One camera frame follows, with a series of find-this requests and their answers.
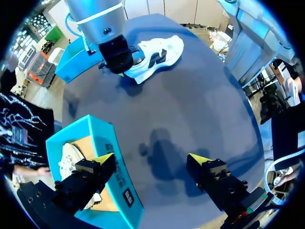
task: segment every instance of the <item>round table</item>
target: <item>round table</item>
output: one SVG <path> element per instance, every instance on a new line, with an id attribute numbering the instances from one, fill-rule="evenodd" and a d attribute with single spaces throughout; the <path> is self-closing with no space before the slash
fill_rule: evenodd
<path id="1" fill-rule="evenodd" d="M 180 60 L 135 85 L 94 66 L 65 85 L 63 125 L 93 115 L 114 125 L 133 185 L 144 205 L 140 228 L 197 228 L 221 212 L 186 171 L 188 153 L 220 158 L 252 191 L 264 152 L 247 97 L 213 51 L 160 14 L 127 21 L 130 46 L 178 35 Z"/>

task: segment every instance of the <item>metal cylinder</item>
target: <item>metal cylinder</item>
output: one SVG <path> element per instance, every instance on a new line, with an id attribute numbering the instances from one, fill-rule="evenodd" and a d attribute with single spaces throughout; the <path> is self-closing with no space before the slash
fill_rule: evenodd
<path id="1" fill-rule="evenodd" d="M 122 34 L 125 18 L 121 0 L 65 0 L 65 2 L 71 16 L 90 43 L 102 44 Z"/>
<path id="2" fill-rule="evenodd" d="M 231 175 L 231 172 L 230 172 L 229 170 L 226 170 L 226 171 L 225 171 L 225 175 L 226 175 L 227 177 L 229 177 L 229 176 Z"/>

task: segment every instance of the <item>shoe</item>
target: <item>shoe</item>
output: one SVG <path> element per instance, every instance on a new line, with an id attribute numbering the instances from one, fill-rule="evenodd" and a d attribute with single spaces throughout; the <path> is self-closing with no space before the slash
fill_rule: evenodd
<path id="1" fill-rule="evenodd" d="M 62 157 L 61 161 L 58 163 L 60 167 L 61 180 L 64 180 L 72 174 L 72 171 L 75 170 L 75 164 L 85 158 L 78 148 L 72 144 L 66 143 L 62 147 Z M 96 195 L 93 196 L 84 209 L 91 208 L 95 199 L 99 199 Z"/>
<path id="2" fill-rule="evenodd" d="M 155 38 L 142 41 L 138 46 L 142 49 L 145 59 L 124 74 L 135 79 L 137 84 L 141 84 L 157 69 L 176 63 L 183 52 L 184 43 L 181 38 L 174 35 L 168 39 Z"/>

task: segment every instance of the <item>person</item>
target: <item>person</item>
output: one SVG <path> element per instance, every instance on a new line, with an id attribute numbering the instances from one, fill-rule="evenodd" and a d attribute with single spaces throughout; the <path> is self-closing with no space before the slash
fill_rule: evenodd
<path id="1" fill-rule="evenodd" d="M 285 82 L 288 93 L 292 90 L 295 95 L 305 94 L 305 77 L 303 74 L 296 79 L 288 78 Z M 259 126 L 265 158 L 265 170 L 274 162 L 284 156 L 300 152 L 305 149 L 305 102 L 297 106 L 289 107 L 287 110 L 272 117 Z M 303 161 L 303 155 L 290 158 L 276 164 L 272 170 L 283 170 Z M 301 166 L 289 175 L 284 175 L 275 187 L 297 177 Z"/>
<path id="2" fill-rule="evenodd" d="M 37 107 L 10 92 L 16 84 L 13 78 L 18 61 L 12 53 L 6 60 L 7 69 L 0 79 L 0 173 L 9 179 L 13 174 L 49 177 L 45 141 L 59 124 L 51 109 Z"/>

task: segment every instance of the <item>black t-shirt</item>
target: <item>black t-shirt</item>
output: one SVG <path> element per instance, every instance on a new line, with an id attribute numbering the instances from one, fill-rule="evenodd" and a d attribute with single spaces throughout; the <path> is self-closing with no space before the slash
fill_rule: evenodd
<path id="1" fill-rule="evenodd" d="M 12 93 L 0 93 L 0 170 L 11 176 L 13 165 L 48 167 L 45 141 L 54 134 L 50 109 L 37 107 Z"/>
<path id="2" fill-rule="evenodd" d="M 13 86 L 17 83 L 16 73 L 13 71 L 12 73 L 7 69 L 3 73 L 2 77 L 0 78 L 1 84 L 1 93 L 9 93 Z"/>
<path id="3" fill-rule="evenodd" d="M 305 94 L 305 76 L 300 76 L 301 84 L 302 84 L 302 94 Z"/>
<path id="4" fill-rule="evenodd" d="M 298 147 L 298 134 L 305 131 L 305 102 L 272 118 L 272 142 L 274 159 L 296 153 L 302 148 Z M 275 165 L 276 170 L 285 169 L 299 163 L 302 156 L 297 156 Z"/>

